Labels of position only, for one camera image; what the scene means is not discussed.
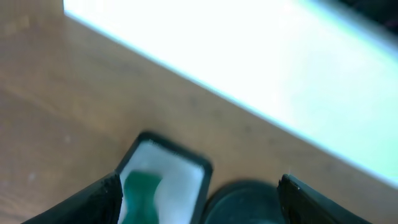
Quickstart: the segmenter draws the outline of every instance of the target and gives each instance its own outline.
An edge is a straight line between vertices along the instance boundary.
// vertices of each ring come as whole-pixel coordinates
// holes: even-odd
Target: black object
[[[24,224],[117,223],[122,196],[119,174],[112,172]]]
[[[201,224],[285,223],[275,186],[258,180],[228,184],[210,198]]]
[[[283,175],[277,191],[287,223],[369,223],[292,175]]]
[[[205,206],[207,190],[213,172],[211,164],[205,158],[166,140],[166,138],[158,134],[143,132],[134,141],[114,172],[96,181],[94,184],[89,185],[46,212],[27,220],[24,224],[117,224],[123,197],[119,174],[142,141],[153,141],[163,146],[166,150],[178,154],[203,167],[205,175],[201,183],[195,211],[191,220],[191,224],[198,223],[203,207]]]
[[[165,150],[168,150],[173,154],[181,156],[188,161],[192,161],[195,164],[202,166],[204,170],[204,176],[199,190],[198,199],[195,205],[195,210],[191,219],[191,224],[198,223],[202,215],[203,208],[206,204],[207,191],[210,185],[211,175],[213,173],[213,167],[211,166],[210,162],[204,157],[192,153],[183,146],[175,144],[159,134],[153,133],[151,131],[144,131],[140,133],[140,135],[138,135],[137,139],[133,142],[132,146],[118,165],[118,168],[116,168],[116,172],[118,174],[122,172],[140,143],[144,141],[153,141],[154,143],[162,146],[162,148],[164,148]]]

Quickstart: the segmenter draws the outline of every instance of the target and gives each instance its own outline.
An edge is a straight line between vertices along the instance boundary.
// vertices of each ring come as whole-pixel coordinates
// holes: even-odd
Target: bright white surface
[[[120,173],[122,186],[133,170],[162,177],[154,197],[159,224],[190,223],[205,175],[202,167],[147,141],[138,146]],[[119,224],[126,214],[127,206],[123,196]]]
[[[398,187],[396,56],[324,8],[289,0],[65,0],[65,11]]]

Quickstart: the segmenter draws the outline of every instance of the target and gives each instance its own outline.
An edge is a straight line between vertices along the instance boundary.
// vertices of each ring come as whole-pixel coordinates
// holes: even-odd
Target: green fabric
[[[159,224],[154,195],[162,179],[154,174],[132,171],[124,183],[127,215],[123,224]]]

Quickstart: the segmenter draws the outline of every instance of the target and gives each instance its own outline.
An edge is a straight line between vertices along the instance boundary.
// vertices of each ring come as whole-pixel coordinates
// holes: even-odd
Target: table surface
[[[210,193],[291,173],[375,223],[397,190],[64,17],[0,40],[0,222],[20,223],[116,168],[154,130],[208,157]]]

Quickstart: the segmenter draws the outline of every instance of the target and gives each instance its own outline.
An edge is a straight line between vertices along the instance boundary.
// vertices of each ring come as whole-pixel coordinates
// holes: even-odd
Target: black plastic edge
[[[122,161],[119,163],[115,171],[118,174],[120,174],[123,168],[129,162],[134,152],[136,151],[137,147],[140,145],[140,143],[142,141],[148,141],[148,140],[154,141],[155,143],[164,147],[166,150],[177,153],[178,155],[202,166],[203,170],[205,171],[205,175],[203,176],[203,180],[198,194],[198,200],[196,202],[195,210],[193,211],[192,219],[190,222],[191,224],[199,223],[203,209],[206,204],[211,175],[213,174],[213,166],[211,165],[209,160],[191,152],[186,147],[180,146],[178,144],[175,144],[174,142],[169,141],[168,139],[159,134],[156,134],[152,131],[143,131],[138,135],[136,140],[133,142],[130,149],[127,151],[126,155],[123,157]]]

